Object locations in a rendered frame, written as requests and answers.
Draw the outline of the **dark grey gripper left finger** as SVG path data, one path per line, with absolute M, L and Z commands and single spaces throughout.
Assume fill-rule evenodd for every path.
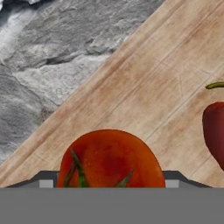
M 58 182 L 58 171 L 40 171 L 32 178 L 8 185 L 8 188 L 55 188 Z

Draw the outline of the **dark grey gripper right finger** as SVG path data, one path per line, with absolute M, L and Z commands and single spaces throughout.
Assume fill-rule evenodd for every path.
M 210 185 L 205 185 L 200 182 L 190 180 L 189 178 L 185 177 L 180 171 L 163 171 L 163 174 L 165 186 L 167 188 L 210 188 Z

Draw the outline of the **red tomato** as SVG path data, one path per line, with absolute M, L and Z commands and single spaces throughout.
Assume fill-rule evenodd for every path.
M 100 129 L 80 136 L 66 150 L 58 187 L 165 187 L 155 155 L 138 137 L 121 130 Z

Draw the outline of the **red bell pepper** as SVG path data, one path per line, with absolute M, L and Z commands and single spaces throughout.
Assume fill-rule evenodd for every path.
M 224 101 L 208 105 L 202 115 L 206 147 L 224 171 Z

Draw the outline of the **wooden cutting board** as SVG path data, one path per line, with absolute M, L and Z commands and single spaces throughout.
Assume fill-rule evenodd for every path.
M 71 142 L 91 130 L 143 139 L 162 168 L 223 187 L 204 144 L 204 108 L 224 99 L 224 0 L 165 0 L 92 76 L 0 165 L 0 186 L 57 170 Z

